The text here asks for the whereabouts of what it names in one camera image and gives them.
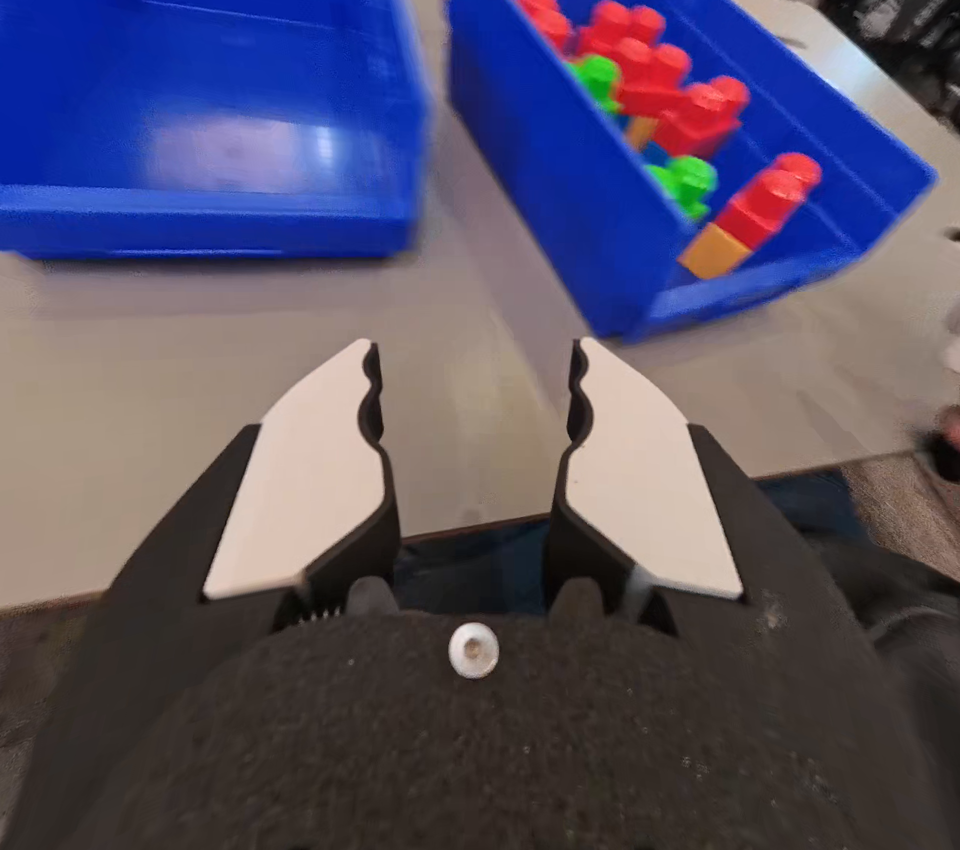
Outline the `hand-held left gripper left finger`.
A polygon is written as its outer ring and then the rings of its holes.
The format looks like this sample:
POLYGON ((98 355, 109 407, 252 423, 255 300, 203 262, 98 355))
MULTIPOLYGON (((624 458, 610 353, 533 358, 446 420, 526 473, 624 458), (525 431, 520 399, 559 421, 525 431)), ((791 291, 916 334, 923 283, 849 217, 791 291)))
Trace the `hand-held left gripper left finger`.
POLYGON ((327 616, 355 580, 391 574, 400 526, 381 391, 378 347, 360 338, 270 407, 202 585, 206 600, 291 590, 327 616))

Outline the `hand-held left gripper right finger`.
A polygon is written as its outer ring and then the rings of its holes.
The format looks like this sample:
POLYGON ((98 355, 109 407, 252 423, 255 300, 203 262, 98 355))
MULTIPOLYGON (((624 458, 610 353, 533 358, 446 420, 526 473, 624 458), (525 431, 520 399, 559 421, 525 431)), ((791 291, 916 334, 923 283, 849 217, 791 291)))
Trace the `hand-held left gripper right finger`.
POLYGON ((684 413, 594 338, 573 341, 568 446, 546 535, 546 605, 585 581, 606 616, 640 623, 666 595, 738 606, 732 545, 684 413))

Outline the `blue plastic bin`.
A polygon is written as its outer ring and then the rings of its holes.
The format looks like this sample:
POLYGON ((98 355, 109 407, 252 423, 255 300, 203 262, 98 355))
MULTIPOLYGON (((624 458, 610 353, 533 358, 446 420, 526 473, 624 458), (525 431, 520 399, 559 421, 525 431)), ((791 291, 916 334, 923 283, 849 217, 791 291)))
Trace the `blue plastic bin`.
MULTIPOLYGON (((575 25, 601 0, 558 0, 575 25)), ((733 273, 683 273, 694 222, 658 185, 515 0, 448 0, 451 105, 600 337, 625 340, 733 316, 866 256, 934 188, 934 168, 822 79, 734 0, 618 0, 665 16, 692 76, 741 79, 742 127, 711 161, 715 216, 783 153, 822 182, 733 273)))
POLYGON ((1 248, 389 258, 431 95, 407 0, 1 0, 1 248))

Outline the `cluster of assembled block bridges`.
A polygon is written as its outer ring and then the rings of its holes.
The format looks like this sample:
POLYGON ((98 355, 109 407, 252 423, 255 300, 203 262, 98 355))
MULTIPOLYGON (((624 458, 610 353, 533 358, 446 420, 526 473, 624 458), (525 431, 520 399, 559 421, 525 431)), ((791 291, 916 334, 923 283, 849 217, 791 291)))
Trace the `cluster of assembled block bridges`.
POLYGON ((741 267, 820 185, 821 165, 788 151, 740 186, 708 221, 719 185, 715 158, 742 128, 752 99, 748 86, 728 75, 690 82, 691 56, 664 41, 666 18, 652 6, 601 0, 588 22, 574 28, 558 0, 513 1, 620 129, 665 197, 701 226, 678 257, 694 278, 710 280, 741 267))

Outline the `person's dark trousers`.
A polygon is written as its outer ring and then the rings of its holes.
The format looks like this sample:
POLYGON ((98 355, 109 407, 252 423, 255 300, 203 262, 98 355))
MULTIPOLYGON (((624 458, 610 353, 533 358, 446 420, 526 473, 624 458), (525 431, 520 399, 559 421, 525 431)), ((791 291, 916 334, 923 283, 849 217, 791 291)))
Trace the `person's dark trousers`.
MULTIPOLYGON (((838 469, 755 482, 820 556, 908 704, 942 799, 959 796, 958 583, 869 542, 838 469)), ((542 614, 548 518, 409 538, 394 562, 404 608, 542 614)))

